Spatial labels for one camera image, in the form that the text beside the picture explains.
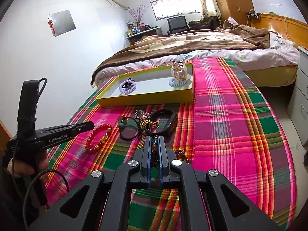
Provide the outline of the left hand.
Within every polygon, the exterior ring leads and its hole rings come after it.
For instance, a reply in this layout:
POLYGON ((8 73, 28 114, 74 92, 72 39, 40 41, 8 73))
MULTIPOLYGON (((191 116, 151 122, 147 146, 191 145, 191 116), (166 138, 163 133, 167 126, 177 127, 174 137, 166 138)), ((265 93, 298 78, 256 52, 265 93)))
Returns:
MULTIPOLYGON (((43 153, 39 155, 39 163, 35 166, 39 171, 45 170, 49 168, 49 160, 48 160, 48 152, 45 150, 43 153)), ((14 177, 19 178, 21 176, 29 176, 35 173, 35 169, 30 165, 15 160, 14 163, 14 177)))

